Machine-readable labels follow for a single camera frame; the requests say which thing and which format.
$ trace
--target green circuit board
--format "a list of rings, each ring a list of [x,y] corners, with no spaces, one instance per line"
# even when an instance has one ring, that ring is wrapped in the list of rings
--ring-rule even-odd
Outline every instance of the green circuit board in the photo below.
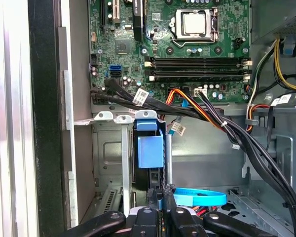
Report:
[[[112,14],[107,7],[108,2],[105,0],[106,16]],[[138,82],[141,82],[141,88],[149,91],[151,96],[165,101],[169,88],[182,88],[187,86],[190,90],[204,86],[205,84],[219,84],[219,88],[208,87],[208,98],[212,102],[245,102],[247,96],[244,91],[244,83],[239,79],[228,80],[198,80],[173,81],[173,82],[151,82],[145,76],[144,62],[145,55],[142,49],[147,50],[146,56],[160,58],[188,58],[188,57],[224,57],[224,58],[249,58],[249,0],[220,0],[219,5],[215,5],[210,0],[209,3],[187,3],[185,0],[171,0],[172,4],[166,4],[167,0],[146,0],[146,32],[154,30],[154,41],[149,36],[144,36],[141,42],[134,40],[133,29],[128,29],[133,25],[133,7],[132,4],[126,4],[120,0],[119,13],[120,23],[105,20],[105,29],[100,27],[100,0],[90,0],[90,53],[96,55],[98,71],[97,76],[91,75],[91,85],[95,88],[104,86],[104,79],[108,77],[110,65],[121,65],[123,67],[122,77],[126,76],[131,79],[127,85],[121,85],[132,94],[138,90]],[[171,31],[169,23],[174,17],[177,9],[218,9],[218,32],[219,39],[215,43],[186,44],[179,48],[171,42]],[[236,38],[242,38],[245,41],[237,50],[234,49],[233,41]],[[168,47],[173,48],[171,55],[167,54]],[[201,48],[201,52],[191,54],[189,49]]]

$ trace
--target cable tie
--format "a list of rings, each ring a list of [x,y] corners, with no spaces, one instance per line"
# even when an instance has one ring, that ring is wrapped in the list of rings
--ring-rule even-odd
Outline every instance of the cable tie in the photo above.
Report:
[[[284,208],[293,209],[293,208],[296,208],[296,204],[294,204],[294,205],[289,205],[289,204],[287,204],[287,203],[285,202],[285,203],[283,203],[283,207],[284,207]]]
[[[225,127],[228,123],[226,121],[224,121],[222,124],[221,124],[221,127]]]

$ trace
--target cpu socket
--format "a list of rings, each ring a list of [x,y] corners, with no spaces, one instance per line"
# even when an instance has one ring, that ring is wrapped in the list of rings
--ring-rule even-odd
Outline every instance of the cpu socket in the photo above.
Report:
[[[169,24],[173,41],[215,43],[218,40],[218,10],[178,9]]]

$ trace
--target motherboard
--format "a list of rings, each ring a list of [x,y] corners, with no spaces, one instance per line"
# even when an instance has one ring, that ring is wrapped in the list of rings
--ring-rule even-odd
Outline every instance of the motherboard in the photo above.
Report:
[[[116,78],[161,101],[184,87],[211,102],[248,100],[249,0],[90,0],[89,10],[93,88]]]

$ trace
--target blue sata port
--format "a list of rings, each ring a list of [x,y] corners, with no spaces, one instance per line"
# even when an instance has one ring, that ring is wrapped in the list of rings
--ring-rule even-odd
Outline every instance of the blue sata port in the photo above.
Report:
[[[121,65],[110,65],[110,72],[121,72],[122,66]]]

